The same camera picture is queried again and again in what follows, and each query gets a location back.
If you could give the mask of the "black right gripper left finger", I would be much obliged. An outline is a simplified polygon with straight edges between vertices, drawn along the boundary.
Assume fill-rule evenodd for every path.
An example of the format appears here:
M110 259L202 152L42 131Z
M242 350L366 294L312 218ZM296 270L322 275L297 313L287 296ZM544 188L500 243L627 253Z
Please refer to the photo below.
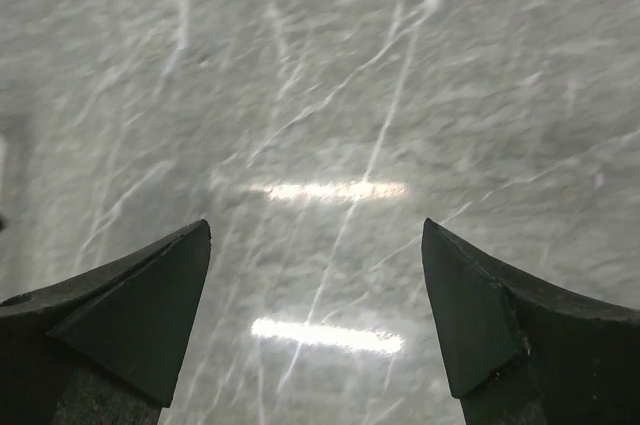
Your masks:
M198 220L2 301L2 423L158 423L174 397L210 257L210 226Z

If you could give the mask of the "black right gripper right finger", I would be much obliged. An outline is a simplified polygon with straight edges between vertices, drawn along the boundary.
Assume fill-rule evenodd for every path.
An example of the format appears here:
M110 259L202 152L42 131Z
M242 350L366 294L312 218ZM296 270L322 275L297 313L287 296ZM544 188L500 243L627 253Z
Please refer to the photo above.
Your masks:
M421 253L466 423L638 423L638 311L539 279L432 220Z

